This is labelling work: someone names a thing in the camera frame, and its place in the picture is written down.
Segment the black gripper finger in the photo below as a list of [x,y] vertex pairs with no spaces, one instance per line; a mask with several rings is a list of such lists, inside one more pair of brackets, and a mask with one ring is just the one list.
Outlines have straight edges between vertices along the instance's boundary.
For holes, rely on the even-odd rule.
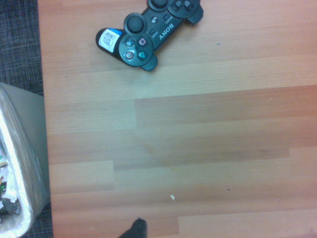
[[135,220],[130,229],[125,231],[119,238],[147,238],[148,237],[148,226],[147,222],[138,218]]

